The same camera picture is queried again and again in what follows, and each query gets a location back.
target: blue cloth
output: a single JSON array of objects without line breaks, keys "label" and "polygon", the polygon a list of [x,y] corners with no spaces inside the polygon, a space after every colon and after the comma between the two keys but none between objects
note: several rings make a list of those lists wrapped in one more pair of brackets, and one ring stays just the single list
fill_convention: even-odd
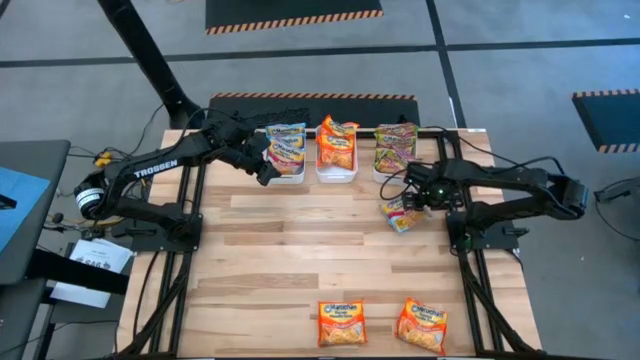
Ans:
[{"label": "blue cloth", "polygon": [[0,167],[0,194],[18,202],[15,209],[0,210],[0,251],[7,246],[47,186],[47,179]]}]

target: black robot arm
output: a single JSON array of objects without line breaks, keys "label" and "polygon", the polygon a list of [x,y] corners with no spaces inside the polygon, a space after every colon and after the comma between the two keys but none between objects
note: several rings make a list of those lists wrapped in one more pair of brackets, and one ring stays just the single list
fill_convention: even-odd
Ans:
[{"label": "black robot arm", "polygon": [[257,174],[261,185],[279,177],[273,165],[264,160],[262,152],[269,140],[255,132],[251,123],[224,119],[213,122],[198,132],[181,137],[169,148],[131,157],[107,165],[78,185],[74,194],[82,216],[89,220],[102,220],[110,216],[159,224],[170,236],[188,230],[190,215],[180,205],[149,204],[122,196],[132,182],[179,166],[199,166],[214,160],[224,161],[249,175]]},{"label": "black robot arm", "polygon": [[584,215],[587,188],[566,175],[524,167],[484,167],[462,159],[449,159],[427,167],[410,163],[404,178],[417,193],[405,193],[405,207],[422,210],[451,201],[461,186],[517,190],[530,196],[498,204],[472,202],[466,209],[465,225],[483,231],[508,220],[548,215],[558,220],[575,220]]}]

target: wooden tabletop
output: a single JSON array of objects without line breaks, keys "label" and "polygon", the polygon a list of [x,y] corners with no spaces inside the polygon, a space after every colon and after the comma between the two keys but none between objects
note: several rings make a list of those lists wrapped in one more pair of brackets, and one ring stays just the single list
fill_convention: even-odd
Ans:
[{"label": "wooden tabletop", "polygon": [[[180,131],[167,131],[170,146]],[[460,130],[474,145],[490,149],[483,130]],[[380,185],[372,180],[375,140],[360,140],[360,171],[350,184],[321,184],[315,158],[307,159],[300,185],[262,187],[255,176],[222,162],[207,168],[201,212],[204,230],[193,257],[178,356],[433,356],[394,337],[407,296],[449,313],[447,355],[473,355],[473,343],[457,259],[449,254],[444,213],[404,234],[380,212]],[[462,144],[464,158],[492,165],[491,156]],[[307,154],[315,144],[307,143]],[[437,160],[435,141],[420,139],[423,161]],[[191,188],[195,184],[192,171]],[[181,170],[156,175],[151,202],[174,202]],[[399,186],[385,189],[387,196]],[[500,202],[501,191],[472,188],[474,200]],[[505,251],[485,251],[495,302],[533,347],[540,342],[520,265]],[[139,328],[155,309],[165,254],[152,269]],[[133,317],[150,254],[133,264],[118,343],[132,340]],[[177,257],[176,269],[180,264]],[[369,342],[317,346],[317,301],[364,300]],[[486,315],[479,305],[485,347]],[[164,322],[160,349],[167,349],[173,309]]]}]

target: wooden table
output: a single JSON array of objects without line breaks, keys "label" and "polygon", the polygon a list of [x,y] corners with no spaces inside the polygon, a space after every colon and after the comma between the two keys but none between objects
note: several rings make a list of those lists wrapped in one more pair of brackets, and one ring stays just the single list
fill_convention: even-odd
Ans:
[{"label": "wooden table", "polygon": [[[167,131],[170,146],[180,131]],[[461,136],[489,149],[484,131]],[[307,154],[315,144],[307,143]],[[407,296],[449,313],[447,355],[473,355],[458,260],[449,254],[443,212],[404,234],[395,233],[380,213],[380,185],[372,181],[374,140],[358,140],[360,171],[350,184],[321,184],[315,159],[307,159],[301,185],[260,186],[255,176],[222,162],[207,168],[201,212],[204,233],[193,257],[180,357],[213,356],[433,356],[393,335]],[[491,156],[462,144],[465,159],[492,165]],[[423,161],[437,159],[435,141],[420,139]],[[181,170],[156,175],[151,201],[175,201]],[[192,174],[190,186],[194,186]],[[389,186],[387,195],[400,191]],[[475,200],[500,202],[501,191],[472,188]],[[156,306],[164,254],[152,269],[142,301],[141,328]],[[485,251],[495,302],[533,347],[540,342],[520,265],[505,251]],[[133,265],[118,343],[131,342],[133,317],[151,259]],[[176,269],[180,263],[176,260]],[[369,343],[317,347],[317,301],[365,301]],[[485,347],[486,315],[479,305]],[[170,309],[160,349],[169,341]]]}]

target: gray floor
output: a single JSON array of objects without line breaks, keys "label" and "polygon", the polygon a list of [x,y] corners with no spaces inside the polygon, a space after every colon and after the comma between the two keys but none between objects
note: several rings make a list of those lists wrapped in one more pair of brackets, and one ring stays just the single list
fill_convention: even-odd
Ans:
[{"label": "gray floor", "polygon": [[[381,19],[261,32],[204,35],[204,1],[134,1],[166,54],[342,46],[424,45],[434,36],[425,2],[383,0]],[[633,0],[436,0],[447,43],[640,36]],[[128,56],[95,1],[13,0],[0,19],[0,61]],[[516,160],[554,155],[591,188],[640,175],[638,154],[594,150],[569,99],[573,91],[639,87],[640,46],[449,54],[469,127],[489,130],[493,149]],[[415,94],[423,124],[453,126],[438,54],[325,56],[172,63],[193,100],[218,91]],[[0,141],[65,138],[92,150],[132,149],[159,100],[136,65],[0,68]],[[143,150],[158,145],[166,114]],[[70,158],[60,187],[70,191],[91,164]],[[79,214],[71,198],[52,211]],[[603,207],[640,237],[637,204]],[[591,206],[577,222],[523,221],[525,275],[544,348],[555,354],[635,359],[640,353],[640,244],[609,230]],[[60,249],[73,234],[43,234]],[[117,309],[104,318],[117,318]],[[69,326],[50,358],[108,353],[113,325]]]}]

